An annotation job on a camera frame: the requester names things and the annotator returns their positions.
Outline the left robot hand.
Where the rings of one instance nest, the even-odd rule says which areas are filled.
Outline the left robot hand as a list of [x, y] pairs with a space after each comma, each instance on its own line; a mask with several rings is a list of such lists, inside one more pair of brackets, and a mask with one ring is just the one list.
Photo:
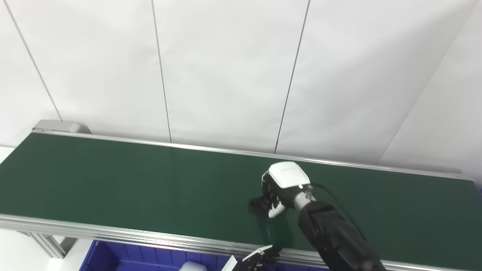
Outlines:
[[264, 264], [276, 263], [281, 251], [281, 246], [267, 245], [255, 249], [241, 260], [232, 255], [228, 258], [222, 271], [265, 271]]

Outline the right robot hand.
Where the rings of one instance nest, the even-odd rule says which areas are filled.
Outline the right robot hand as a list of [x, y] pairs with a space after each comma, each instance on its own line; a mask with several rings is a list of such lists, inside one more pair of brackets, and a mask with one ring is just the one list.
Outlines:
[[308, 175], [293, 161], [282, 161], [270, 165], [262, 176], [262, 208], [272, 219], [287, 208], [301, 211], [314, 202], [313, 187]]

